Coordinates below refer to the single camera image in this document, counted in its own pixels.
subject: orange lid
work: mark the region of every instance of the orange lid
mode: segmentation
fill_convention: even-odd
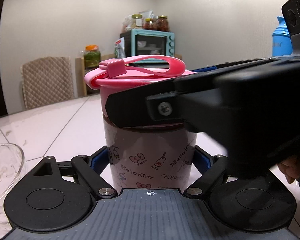
[[[98,45],[95,45],[95,44],[86,46],[86,50],[87,50],[87,51],[90,51],[90,50],[98,50],[98,49],[99,49],[99,46],[98,46]]]

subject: pink lid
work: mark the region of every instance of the pink lid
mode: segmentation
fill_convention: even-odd
[[[148,58],[163,59],[167,61],[170,65],[169,69],[147,69],[126,65]],[[84,81],[90,88],[100,89],[102,111],[107,116],[105,104],[110,94],[146,85],[151,82],[192,73],[193,72],[191,71],[185,71],[184,62],[175,57],[144,55],[102,61],[99,64],[99,68],[92,70],[85,75]]]

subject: jar with green pickles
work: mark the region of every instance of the jar with green pickles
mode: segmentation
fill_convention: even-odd
[[[99,46],[88,45],[86,46],[86,51],[84,52],[84,67],[92,68],[98,67],[101,61],[101,53],[99,51]]]

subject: blue water bottle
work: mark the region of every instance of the blue water bottle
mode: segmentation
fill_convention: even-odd
[[[283,17],[278,16],[279,26],[272,33],[272,56],[290,55],[292,44],[288,28]]]

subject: bow print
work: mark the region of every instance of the bow print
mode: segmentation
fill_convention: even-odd
[[[134,163],[138,163],[138,161],[144,160],[145,156],[142,153],[138,153],[136,156],[130,156],[129,159]]]
[[[145,184],[141,184],[139,182],[137,182],[137,186],[138,186],[138,188],[146,188],[146,189],[150,189],[151,188],[151,184],[145,185]]]

